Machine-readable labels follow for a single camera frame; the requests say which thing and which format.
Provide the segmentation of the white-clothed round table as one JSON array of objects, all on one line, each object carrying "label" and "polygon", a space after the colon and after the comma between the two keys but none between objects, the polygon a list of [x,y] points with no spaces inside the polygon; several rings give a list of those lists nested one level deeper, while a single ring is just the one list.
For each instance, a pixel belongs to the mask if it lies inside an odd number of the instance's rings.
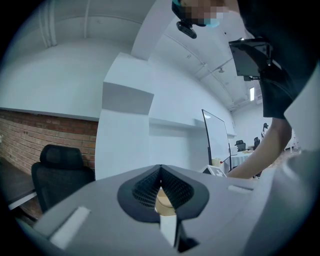
[{"label": "white-clothed round table", "polygon": [[253,153],[252,150],[244,150],[238,152],[236,155],[231,156],[231,168],[241,165]]}]

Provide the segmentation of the black-framed whiteboard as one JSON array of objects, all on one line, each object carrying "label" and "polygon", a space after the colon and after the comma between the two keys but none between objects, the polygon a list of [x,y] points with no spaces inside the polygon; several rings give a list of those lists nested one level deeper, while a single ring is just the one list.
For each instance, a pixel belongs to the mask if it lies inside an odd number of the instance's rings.
[{"label": "black-framed whiteboard", "polygon": [[204,109],[202,115],[207,134],[209,164],[212,166],[212,159],[219,158],[223,161],[219,168],[227,174],[231,170],[231,153],[225,122]]}]

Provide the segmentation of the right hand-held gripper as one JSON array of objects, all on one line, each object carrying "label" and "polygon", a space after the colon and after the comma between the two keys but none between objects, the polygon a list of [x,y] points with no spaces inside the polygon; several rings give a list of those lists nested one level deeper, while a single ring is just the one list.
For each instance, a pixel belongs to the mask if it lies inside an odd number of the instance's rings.
[{"label": "right hand-held gripper", "polygon": [[226,174],[219,167],[212,165],[206,165],[204,168],[201,169],[201,173],[217,177],[226,177]]}]

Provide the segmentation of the white table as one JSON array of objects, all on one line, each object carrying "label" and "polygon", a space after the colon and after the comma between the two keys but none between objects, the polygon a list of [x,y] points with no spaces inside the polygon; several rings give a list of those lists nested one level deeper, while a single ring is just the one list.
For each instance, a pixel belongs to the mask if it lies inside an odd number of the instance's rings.
[{"label": "white table", "polygon": [[160,216],[160,231],[173,247],[176,239],[177,216]]}]

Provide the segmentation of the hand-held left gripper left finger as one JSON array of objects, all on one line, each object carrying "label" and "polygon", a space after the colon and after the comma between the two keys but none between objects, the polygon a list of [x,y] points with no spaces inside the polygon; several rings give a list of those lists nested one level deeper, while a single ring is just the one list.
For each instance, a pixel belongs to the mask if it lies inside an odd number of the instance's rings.
[{"label": "hand-held left gripper left finger", "polygon": [[147,166],[91,182],[34,228],[68,256],[179,256],[155,210],[160,171]]}]

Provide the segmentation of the black office chair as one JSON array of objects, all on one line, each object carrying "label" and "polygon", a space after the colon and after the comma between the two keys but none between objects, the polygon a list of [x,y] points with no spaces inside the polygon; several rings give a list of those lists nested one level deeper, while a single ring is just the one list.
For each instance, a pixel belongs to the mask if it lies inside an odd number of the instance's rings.
[{"label": "black office chair", "polygon": [[95,172],[85,166],[78,148],[48,144],[39,162],[31,167],[31,177],[41,211],[50,208],[95,181]]}]

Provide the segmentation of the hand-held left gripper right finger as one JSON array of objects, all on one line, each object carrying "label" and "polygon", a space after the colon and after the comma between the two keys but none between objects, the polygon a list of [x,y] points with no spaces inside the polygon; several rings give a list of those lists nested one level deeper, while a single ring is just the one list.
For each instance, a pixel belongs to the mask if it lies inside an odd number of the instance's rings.
[{"label": "hand-held left gripper right finger", "polygon": [[161,187],[176,213],[174,248],[216,244],[255,187],[252,180],[218,177],[162,165]]}]

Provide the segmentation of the person's right forearm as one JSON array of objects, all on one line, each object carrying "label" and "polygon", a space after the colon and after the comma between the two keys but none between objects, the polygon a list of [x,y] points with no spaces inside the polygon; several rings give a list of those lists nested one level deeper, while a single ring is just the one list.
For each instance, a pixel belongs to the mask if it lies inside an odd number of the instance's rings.
[{"label": "person's right forearm", "polygon": [[227,177],[251,179],[274,163],[292,137],[292,127],[285,119],[273,118],[270,128],[254,152]]}]

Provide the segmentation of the black chest-mounted monitor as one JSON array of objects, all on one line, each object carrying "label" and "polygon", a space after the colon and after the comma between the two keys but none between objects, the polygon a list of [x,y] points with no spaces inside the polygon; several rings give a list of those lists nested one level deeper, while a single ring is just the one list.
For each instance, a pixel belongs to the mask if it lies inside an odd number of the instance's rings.
[{"label": "black chest-mounted monitor", "polygon": [[272,64],[273,47],[263,38],[230,41],[237,76],[244,81],[260,80],[261,71]]}]

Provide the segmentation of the dark desk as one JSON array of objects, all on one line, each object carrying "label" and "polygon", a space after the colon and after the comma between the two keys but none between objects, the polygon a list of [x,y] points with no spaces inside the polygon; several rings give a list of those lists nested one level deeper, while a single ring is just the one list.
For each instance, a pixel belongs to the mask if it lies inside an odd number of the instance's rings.
[{"label": "dark desk", "polygon": [[13,210],[37,196],[32,177],[0,157],[0,191]]}]

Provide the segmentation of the tan shallow bowl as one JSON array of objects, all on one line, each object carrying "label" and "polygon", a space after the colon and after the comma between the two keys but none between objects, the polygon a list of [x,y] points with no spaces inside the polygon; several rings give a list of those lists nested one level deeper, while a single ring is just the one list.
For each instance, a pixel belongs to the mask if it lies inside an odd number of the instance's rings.
[{"label": "tan shallow bowl", "polygon": [[162,187],[160,187],[156,196],[155,210],[158,214],[165,217],[176,215],[176,211]]}]

